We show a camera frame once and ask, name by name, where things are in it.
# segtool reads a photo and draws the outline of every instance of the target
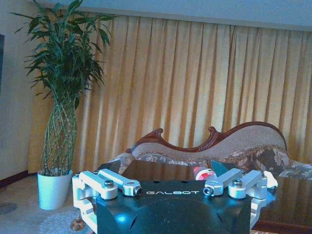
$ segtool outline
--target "curtain fold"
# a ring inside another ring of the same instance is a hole
[[[77,109],[74,171],[97,168],[156,128],[194,147],[210,126],[247,121],[275,125],[291,158],[312,163],[311,32],[127,16],[107,26],[111,46],[99,44],[97,55],[105,85]],[[34,100],[30,173],[39,170],[52,104]]]

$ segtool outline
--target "sofa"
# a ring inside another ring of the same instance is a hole
[[[206,141],[194,148],[180,148],[154,130],[132,148],[111,161],[120,160],[122,173],[132,160],[144,160],[211,168],[211,160],[232,163],[237,168],[270,171],[274,176],[312,180],[312,165],[290,159],[283,134],[265,122],[247,122],[221,133],[209,128]]]

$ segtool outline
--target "sofa backrest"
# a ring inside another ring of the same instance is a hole
[[[222,159],[245,148],[261,145],[276,145],[286,150],[286,142],[282,133],[273,125],[264,122],[249,122],[219,133],[214,127],[208,139],[194,148],[180,148],[166,142],[157,129],[137,141],[132,149],[126,152],[134,157],[145,154],[161,154],[176,160],[188,159]]]

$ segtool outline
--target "floral cushion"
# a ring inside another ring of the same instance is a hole
[[[122,173],[133,159],[199,166],[211,168],[211,158],[197,158],[187,160],[176,160],[174,156],[168,156],[162,152],[145,152],[134,157],[132,154],[120,154],[115,160],[121,161],[120,173]],[[244,169],[246,172],[251,170],[270,171],[274,176],[293,177],[300,179],[312,180],[312,165],[300,163],[289,159],[288,153],[276,145],[262,145],[257,147],[246,148],[234,152],[227,157],[218,160],[224,163],[232,163],[236,167]]]

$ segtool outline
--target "baseboard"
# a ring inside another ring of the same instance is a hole
[[[10,176],[8,178],[0,180],[0,188],[8,186],[9,184],[13,184],[16,181],[24,179],[28,177],[28,170],[17,173],[16,175]]]

